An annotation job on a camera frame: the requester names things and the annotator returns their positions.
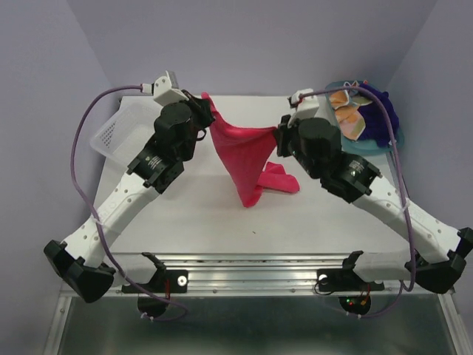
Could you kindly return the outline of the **pink microfiber towel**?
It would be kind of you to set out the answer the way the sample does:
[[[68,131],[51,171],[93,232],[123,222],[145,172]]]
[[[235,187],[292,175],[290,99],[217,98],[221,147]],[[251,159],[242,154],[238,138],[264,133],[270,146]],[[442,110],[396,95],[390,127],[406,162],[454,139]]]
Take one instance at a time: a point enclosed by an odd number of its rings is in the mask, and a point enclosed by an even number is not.
[[[210,125],[214,148],[245,208],[255,206],[266,189],[288,194],[300,191],[298,180],[283,165],[269,161],[276,148],[276,127],[234,126],[222,117],[207,92],[201,97],[209,102],[214,117]]]

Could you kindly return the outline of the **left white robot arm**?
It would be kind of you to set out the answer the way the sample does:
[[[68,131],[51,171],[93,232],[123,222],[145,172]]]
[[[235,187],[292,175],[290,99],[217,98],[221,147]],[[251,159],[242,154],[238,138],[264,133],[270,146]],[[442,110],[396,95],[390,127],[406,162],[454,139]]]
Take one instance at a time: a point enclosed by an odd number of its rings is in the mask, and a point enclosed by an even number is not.
[[[154,131],[131,159],[115,190],[98,208],[87,201],[90,216],[81,227],[44,247],[54,272],[87,303],[99,300],[113,283],[129,284],[110,246],[183,173],[196,143],[214,122],[209,100],[185,90],[174,91],[170,99],[158,97],[157,102],[162,109]]]

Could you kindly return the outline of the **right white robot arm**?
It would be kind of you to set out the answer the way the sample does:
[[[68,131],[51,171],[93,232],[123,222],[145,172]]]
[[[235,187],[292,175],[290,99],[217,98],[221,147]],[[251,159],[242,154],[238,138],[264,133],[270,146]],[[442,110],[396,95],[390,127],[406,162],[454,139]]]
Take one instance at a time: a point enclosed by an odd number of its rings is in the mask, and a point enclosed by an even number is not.
[[[365,290],[388,280],[412,281],[445,294],[460,279],[472,251],[472,229],[440,222],[394,187],[378,167],[341,149],[341,133],[323,118],[281,118],[275,132],[277,155],[294,157],[328,193],[381,221],[409,246],[381,253],[354,251],[339,268],[328,269],[324,292]]]

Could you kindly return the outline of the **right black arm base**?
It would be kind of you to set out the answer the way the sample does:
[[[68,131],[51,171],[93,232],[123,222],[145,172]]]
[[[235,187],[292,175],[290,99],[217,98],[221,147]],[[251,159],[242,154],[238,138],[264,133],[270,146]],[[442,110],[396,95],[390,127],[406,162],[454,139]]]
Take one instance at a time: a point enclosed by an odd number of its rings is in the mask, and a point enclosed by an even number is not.
[[[341,268],[319,269],[318,279],[313,287],[316,294],[329,296],[334,293],[355,292],[352,296],[339,296],[340,306],[349,315],[359,318],[366,317],[372,305],[371,293],[384,291],[383,282],[363,281],[355,272],[355,262],[363,254],[362,251],[352,252],[343,260]]]

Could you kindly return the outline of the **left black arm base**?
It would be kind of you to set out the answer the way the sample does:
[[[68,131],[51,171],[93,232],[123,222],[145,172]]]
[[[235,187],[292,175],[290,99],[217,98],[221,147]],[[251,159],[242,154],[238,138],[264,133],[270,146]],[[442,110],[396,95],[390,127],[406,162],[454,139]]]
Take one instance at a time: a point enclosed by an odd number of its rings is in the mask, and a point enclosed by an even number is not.
[[[165,263],[149,252],[142,255],[154,265],[154,273],[146,283],[122,285],[124,294],[138,294],[137,309],[142,319],[151,322],[165,322],[182,319],[188,309],[171,298],[172,294],[185,294],[188,290],[189,275],[186,269],[169,269]],[[167,318],[165,313],[172,305],[179,308],[178,315]]]

